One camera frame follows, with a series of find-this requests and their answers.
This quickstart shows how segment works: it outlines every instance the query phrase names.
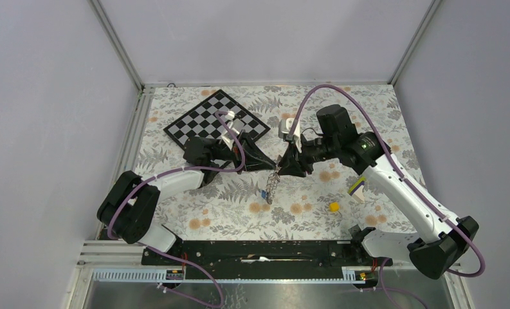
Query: gray wall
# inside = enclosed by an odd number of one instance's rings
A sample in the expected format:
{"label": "gray wall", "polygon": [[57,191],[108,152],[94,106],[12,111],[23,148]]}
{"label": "gray wall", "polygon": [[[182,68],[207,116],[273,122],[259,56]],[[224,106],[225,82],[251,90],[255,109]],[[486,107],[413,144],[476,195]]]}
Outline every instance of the gray wall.
{"label": "gray wall", "polygon": [[60,306],[135,95],[87,1],[0,1],[0,308]]}
{"label": "gray wall", "polygon": [[388,80],[431,0],[102,0],[145,82]]}
{"label": "gray wall", "polygon": [[480,223],[477,309],[510,308],[510,0],[445,1],[396,91],[429,190]]}

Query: checkerboard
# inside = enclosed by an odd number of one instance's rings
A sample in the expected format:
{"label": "checkerboard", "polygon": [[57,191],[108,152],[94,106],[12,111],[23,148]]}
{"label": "checkerboard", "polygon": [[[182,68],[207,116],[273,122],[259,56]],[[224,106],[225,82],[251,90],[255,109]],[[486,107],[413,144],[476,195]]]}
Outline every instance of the checkerboard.
{"label": "checkerboard", "polygon": [[231,96],[223,90],[219,90],[173,121],[164,128],[164,132],[184,150],[185,142],[189,137],[219,138],[224,128],[214,114],[216,111],[230,110],[236,113],[237,117],[240,117],[244,123],[243,129],[247,134],[251,135],[254,141],[257,141],[270,130],[265,123],[241,106]]}

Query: yellow round object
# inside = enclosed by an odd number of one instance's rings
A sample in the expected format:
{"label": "yellow round object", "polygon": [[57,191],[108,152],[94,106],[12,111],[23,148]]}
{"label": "yellow round object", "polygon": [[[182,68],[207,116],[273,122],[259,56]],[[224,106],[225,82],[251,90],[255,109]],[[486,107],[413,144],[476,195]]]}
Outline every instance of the yellow round object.
{"label": "yellow round object", "polygon": [[339,211],[340,209],[340,206],[338,205],[338,203],[334,202],[334,203],[331,203],[329,205],[329,210],[334,212],[334,211]]}

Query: table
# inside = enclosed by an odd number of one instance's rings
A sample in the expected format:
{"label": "table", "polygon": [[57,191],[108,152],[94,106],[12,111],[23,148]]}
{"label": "table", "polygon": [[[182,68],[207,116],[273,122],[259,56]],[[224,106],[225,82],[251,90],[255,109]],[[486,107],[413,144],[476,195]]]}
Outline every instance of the table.
{"label": "table", "polygon": [[[408,172],[423,184],[423,177],[408,136],[392,86],[341,86],[365,108],[384,140]],[[277,136],[282,118],[294,117],[310,86],[230,86],[156,88],[143,132],[135,172],[143,177],[182,166],[183,151],[163,131],[169,123],[200,103],[217,89],[265,121],[271,131],[257,145],[277,159],[286,143]],[[344,106],[359,132],[369,131],[361,113],[347,98],[331,89],[318,90],[308,101],[300,118],[301,129],[320,132],[315,113],[330,104]],[[313,138],[311,130],[305,132]],[[337,160],[314,164],[307,178],[282,177],[272,205],[260,196],[270,171],[220,173],[202,189],[177,194],[162,201],[154,219],[183,239],[191,240],[286,240],[349,239],[348,229],[377,227],[387,232],[413,232],[414,228],[395,205],[370,182],[365,186],[364,204],[347,194],[358,179],[352,169]],[[340,210],[329,211],[338,202]]]}

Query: floral tablecloth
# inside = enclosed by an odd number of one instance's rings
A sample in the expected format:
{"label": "floral tablecloth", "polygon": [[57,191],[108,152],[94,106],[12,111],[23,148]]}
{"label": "floral tablecloth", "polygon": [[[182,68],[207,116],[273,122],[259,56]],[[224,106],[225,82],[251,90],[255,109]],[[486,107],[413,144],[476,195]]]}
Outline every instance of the floral tablecloth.
{"label": "floral tablecloth", "polygon": [[[143,176],[179,167],[183,151],[163,131],[164,127],[219,88],[157,88],[143,133],[135,171]],[[307,86],[221,87],[236,101],[265,121],[272,130],[257,145],[277,159],[286,143],[277,136],[282,118],[294,117]],[[423,183],[408,131],[392,86],[344,86],[367,110],[383,138],[410,174]],[[347,108],[359,132],[370,130],[356,108],[341,94],[320,89],[305,106],[302,129],[320,131],[315,113],[330,104]],[[306,137],[313,138],[311,130]],[[375,226],[389,232],[412,232],[414,228],[393,203],[370,182],[365,186],[366,203],[358,204],[347,194],[358,179],[352,169],[337,160],[314,164],[307,178],[281,177],[272,205],[259,194],[266,187],[270,171],[220,173],[206,187],[162,201],[154,219],[183,239],[349,239],[348,229]],[[329,211],[338,202],[340,210]]]}

